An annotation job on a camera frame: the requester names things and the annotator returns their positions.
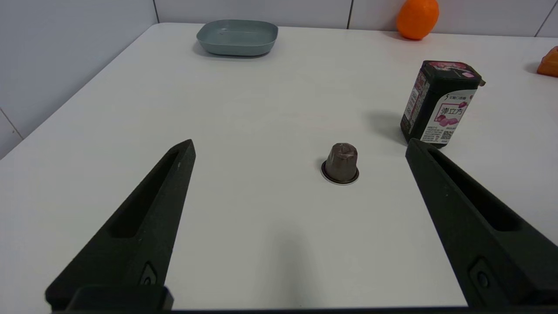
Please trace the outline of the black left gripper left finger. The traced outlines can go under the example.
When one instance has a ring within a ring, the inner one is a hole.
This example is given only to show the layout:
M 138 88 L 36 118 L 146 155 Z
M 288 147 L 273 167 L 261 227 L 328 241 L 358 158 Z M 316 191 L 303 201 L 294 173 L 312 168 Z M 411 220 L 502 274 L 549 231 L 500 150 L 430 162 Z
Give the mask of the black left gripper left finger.
M 46 289 L 53 311 L 163 311 L 166 274 L 196 159 L 173 146 Z

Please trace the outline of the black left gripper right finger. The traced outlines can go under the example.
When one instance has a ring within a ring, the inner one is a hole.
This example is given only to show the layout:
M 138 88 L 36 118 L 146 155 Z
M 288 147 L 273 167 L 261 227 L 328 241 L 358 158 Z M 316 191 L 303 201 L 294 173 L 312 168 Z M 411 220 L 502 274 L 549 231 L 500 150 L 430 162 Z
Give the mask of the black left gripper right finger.
M 433 145 L 411 139 L 406 159 L 470 307 L 557 307 L 551 240 Z

